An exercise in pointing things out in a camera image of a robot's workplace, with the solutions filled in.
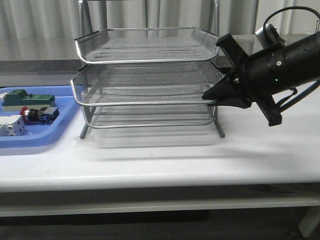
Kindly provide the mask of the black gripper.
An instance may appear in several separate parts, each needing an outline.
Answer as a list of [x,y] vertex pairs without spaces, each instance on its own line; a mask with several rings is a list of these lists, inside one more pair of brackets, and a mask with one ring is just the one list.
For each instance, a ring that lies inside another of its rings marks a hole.
[[241,109],[248,109],[255,102],[266,117],[270,127],[280,125],[282,116],[273,112],[276,104],[273,97],[261,95],[257,90],[254,90],[250,83],[246,71],[246,64],[249,60],[248,54],[230,34],[221,37],[216,45],[222,49],[232,63],[233,70],[205,91],[202,99],[215,100],[215,102],[209,103],[209,106],[227,106]]

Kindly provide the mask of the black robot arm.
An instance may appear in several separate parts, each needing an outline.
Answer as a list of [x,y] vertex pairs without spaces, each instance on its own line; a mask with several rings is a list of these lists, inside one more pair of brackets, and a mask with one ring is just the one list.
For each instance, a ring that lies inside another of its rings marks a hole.
[[272,127],[282,123],[283,111],[320,85],[318,32],[289,45],[277,42],[252,55],[229,33],[216,45],[229,59],[232,70],[202,95],[215,106],[247,109],[256,103]]

